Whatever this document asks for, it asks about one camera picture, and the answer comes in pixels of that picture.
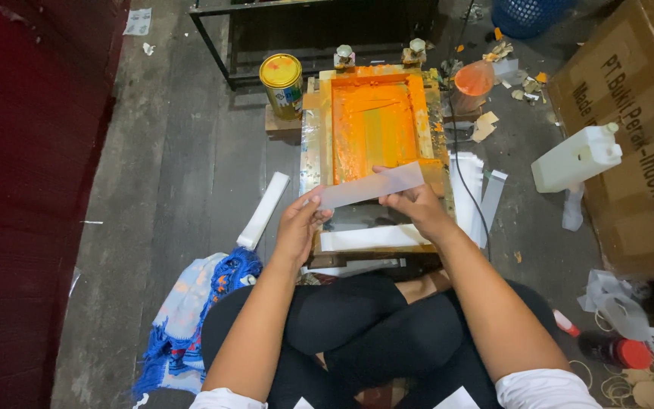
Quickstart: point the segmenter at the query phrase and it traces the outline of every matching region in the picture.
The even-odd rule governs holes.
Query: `person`
[[[316,227],[332,215],[318,210],[322,190],[285,210],[257,283],[206,315],[206,379],[191,409],[359,407],[361,390],[398,377],[416,380],[398,408],[600,407],[551,337],[546,301],[501,278],[425,185],[379,202],[413,220],[442,272],[295,286]]]

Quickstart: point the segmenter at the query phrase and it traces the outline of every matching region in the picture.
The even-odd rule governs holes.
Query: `red wall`
[[[0,407],[50,404],[113,103],[114,1],[0,1]]]

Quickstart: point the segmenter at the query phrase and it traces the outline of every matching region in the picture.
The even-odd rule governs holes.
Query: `blue plastic bin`
[[[491,20],[514,39],[528,39],[557,23],[575,0],[494,0]]]

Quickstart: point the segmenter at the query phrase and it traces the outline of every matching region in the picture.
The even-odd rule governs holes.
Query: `dark floorboard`
[[[429,51],[428,68],[446,58],[450,34],[458,27],[447,16],[460,14],[463,3],[456,1],[451,8],[450,2],[441,2],[433,39],[437,48]],[[134,2],[133,9],[140,6]],[[150,33],[126,37],[118,105],[87,215],[104,224],[86,226],[82,237],[77,266],[83,276],[68,307],[53,407],[132,407],[129,388],[140,374],[136,361],[145,350],[151,321],[180,272],[195,258],[231,251],[278,171],[291,182],[257,248],[262,260],[268,260],[278,216],[298,194],[299,141],[268,139],[262,88],[227,89],[185,14],[187,7],[183,2],[159,4]],[[488,11],[484,20],[468,27],[463,41],[477,46],[467,46],[459,58],[474,61],[489,48],[483,41],[493,28]],[[591,32],[595,21],[585,14],[574,13],[538,39],[513,42],[521,67],[532,75],[556,72],[576,50],[576,42],[585,41]],[[207,21],[216,47],[225,49],[227,19]],[[243,31],[253,35],[254,29]],[[253,67],[269,50],[282,48],[279,42],[285,38],[265,36],[253,44],[242,38],[249,47],[240,64]],[[305,38],[331,43],[324,36]],[[385,47],[361,47],[376,50],[377,57],[368,55],[368,60],[381,60],[394,41],[387,39]],[[153,55],[142,52],[142,42],[156,45]],[[313,56],[325,50],[300,52]],[[483,158],[486,169],[509,174],[490,235],[494,265],[504,277],[535,288],[580,328],[593,328],[594,317],[576,302],[589,269],[601,266],[592,228],[585,223],[575,233],[563,230],[563,194],[536,193],[529,167],[558,144],[562,134],[548,118],[549,103],[529,106],[510,93],[497,87],[484,106],[500,118],[498,129],[481,144],[461,144],[461,150]],[[570,359],[581,359],[568,336],[559,342]],[[590,367],[593,395],[601,396],[599,385],[607,372],[601,365]],[[576,370],[585,377],[584,368]],[[187,392],[158,391],[146,407],[187,407],[192,399]]]

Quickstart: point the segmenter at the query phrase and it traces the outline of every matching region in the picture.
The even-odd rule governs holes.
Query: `hand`
[[[373,166],[373,172],[379,173],[390,169],[385,166]],[[380,205],[396,209],[413,220],[421,236],[436,244],[453,227],[457,227],[443,211],[438,197],[428,185],[403,190],[378,198]]]
[[[277,243],[272,258],[282,258],[296,269],[307,261],[315,229],[332,217],[332,210],[317,211],[321,200],[319,195],[324,188],[317,186],[306,192],[284,210],[279,219]]]

